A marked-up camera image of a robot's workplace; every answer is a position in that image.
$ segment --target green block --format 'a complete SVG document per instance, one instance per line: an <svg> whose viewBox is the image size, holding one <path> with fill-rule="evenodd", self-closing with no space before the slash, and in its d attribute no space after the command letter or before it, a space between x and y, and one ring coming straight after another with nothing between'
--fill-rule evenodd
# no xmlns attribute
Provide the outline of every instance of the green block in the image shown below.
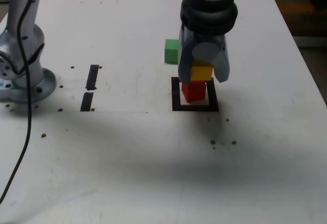
<svg viewBox="0 0 327 224"><path fill-rule="evenodd" d="M165 62L169 64L178 64L178 39L166 39L165 44Z"/></svg>

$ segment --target yellow block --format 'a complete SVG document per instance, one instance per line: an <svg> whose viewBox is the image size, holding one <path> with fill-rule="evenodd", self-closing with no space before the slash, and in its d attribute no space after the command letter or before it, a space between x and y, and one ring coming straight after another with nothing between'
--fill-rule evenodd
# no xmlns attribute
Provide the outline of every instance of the yellow block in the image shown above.
<svg viewBox="0 0 327 224"><path fill-rule="evenodd" d="M192 81L209 81L213 76L214 67L205 62L196 61L192 65Z"/></svg>

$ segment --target black square marker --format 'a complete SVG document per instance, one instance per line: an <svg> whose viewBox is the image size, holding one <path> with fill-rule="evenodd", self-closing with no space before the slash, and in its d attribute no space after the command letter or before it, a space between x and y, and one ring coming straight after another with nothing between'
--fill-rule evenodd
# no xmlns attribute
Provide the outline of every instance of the black square marker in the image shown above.
<svg viewBox="0 0 327 224"><path fill-rule="evenodd" d="M181 105L179 83L180 83L179 77L172 77L173 111L219 112L215 82L213 78L210 81L206 81L206 89L208 92L209 105Z"/></svg>

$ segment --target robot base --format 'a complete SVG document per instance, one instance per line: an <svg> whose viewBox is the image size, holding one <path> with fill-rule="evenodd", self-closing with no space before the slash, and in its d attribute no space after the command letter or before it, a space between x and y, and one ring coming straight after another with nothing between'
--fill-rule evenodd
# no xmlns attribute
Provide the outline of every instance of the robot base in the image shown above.
<svg viewBox="0 0 327 224"><path fill-rule="evenodd" d="M31 87L32 103L47 98L56 89L56 77L50 70L42 69L43 80ZM18 87L14 81L0 79L0 102L27 104L27 89Z"/></svg>

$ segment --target black cable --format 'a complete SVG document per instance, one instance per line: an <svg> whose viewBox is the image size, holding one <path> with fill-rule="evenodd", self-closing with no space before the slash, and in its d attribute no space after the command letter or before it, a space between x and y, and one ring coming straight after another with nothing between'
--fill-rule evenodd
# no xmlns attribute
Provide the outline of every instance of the black cable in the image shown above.
<svg viewBox="0 0 327 224"><path fill-rule="evenodd" d="M20 49L20 52L21 52L21 56L22 56L22 59L24 61L24 66L25 66L25 71L26 71L26 81L27 81L27 99L28 99L28 127L27 127L27 135L26 135L26 140L25 140L25 144L24 144L24 147L21 151L21 154L19 156L19 159L16 163L16 166L14 168L14 170L12 171L11 173L11 176L9 178L9 181L6 185L6 188L0 198L0 205L2 204L2 202L4 201L6 195L7 195L7 192L9 190L9 187L12 183L12 181L14 180L14 177L15 177L15 174L17 173L17 170L20 166L20 163L22 162L22 159L24 157L24 154L26 152L26 149L29 145L29 141L30 141L30 136L31 136L31 127L32 127L32 96L31 96L31 80L30 80L30 71L29 71L29 67L28 67L28 62L27 62L27 58L26 58L26 54L25 54L25 51L24 51L24 47L23 47L23 44L22 44L22 40L21 40L21 25L22 25L22 22L24 21L25 19L25 16L32 4L33 0L28 0L27 1L27 4L25 6L25 9L23 10L20 18L19 18L19 21L18 21L18 25L17 25L17 39L18 39L18 44L19 44L19 49Z"/></svg>

